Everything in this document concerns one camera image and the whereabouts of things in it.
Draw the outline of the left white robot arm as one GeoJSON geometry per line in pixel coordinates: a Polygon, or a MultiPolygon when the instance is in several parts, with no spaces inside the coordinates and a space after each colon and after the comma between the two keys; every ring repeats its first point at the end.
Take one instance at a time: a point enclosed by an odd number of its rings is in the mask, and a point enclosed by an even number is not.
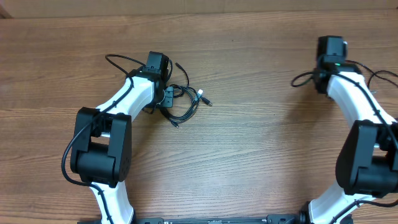
{"type": "Polygon", "coordinates": [[[76,115],[61,170],[67,181],[94,193],[101,212],[98,223],[134,222],[125,184],[131,166],[132,122],[142,109],[163,103],[171,68],[168,56],[149,52],[147,62],[126,72],[124,85],[107,102],[82,107],[76,115]]]}

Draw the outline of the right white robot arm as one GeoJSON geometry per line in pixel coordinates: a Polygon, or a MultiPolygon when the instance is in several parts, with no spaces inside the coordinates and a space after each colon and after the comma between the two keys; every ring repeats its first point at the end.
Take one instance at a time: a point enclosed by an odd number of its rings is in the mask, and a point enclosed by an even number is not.
{"type": "Polygon", "coordinates": [[[397,192],[397,121],[372,96],[354,65],[329,66],[317,84],[343,112],[350,132],[336,160],[336,180],[308,204],[309,223],[339,223],[363,204],[397,192]]]}

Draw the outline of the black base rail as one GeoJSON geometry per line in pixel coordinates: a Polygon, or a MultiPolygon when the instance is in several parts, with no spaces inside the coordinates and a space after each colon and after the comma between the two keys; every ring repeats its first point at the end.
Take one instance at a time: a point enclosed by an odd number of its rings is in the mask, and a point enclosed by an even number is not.
{"type": "Polygon", "coordinates": [[[305,223],[303,215],[273,214],[260,218],[208,218],[208,219],[176,219],[141,218],[132,223],[137,224],[299,224],[305,223]]]}

